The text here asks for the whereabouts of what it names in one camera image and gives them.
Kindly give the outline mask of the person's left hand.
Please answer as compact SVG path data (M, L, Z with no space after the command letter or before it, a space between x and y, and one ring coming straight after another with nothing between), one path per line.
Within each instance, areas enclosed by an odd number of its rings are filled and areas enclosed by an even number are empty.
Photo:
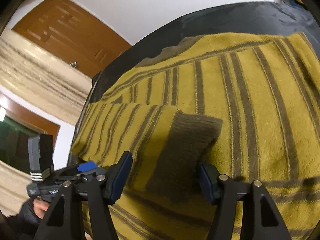
M37 215L37 217L39 217L40 219L44 218L44 215L46 214L49 206L50 203L42 200L41 198L33 199L33 211L35 212L35 215Z

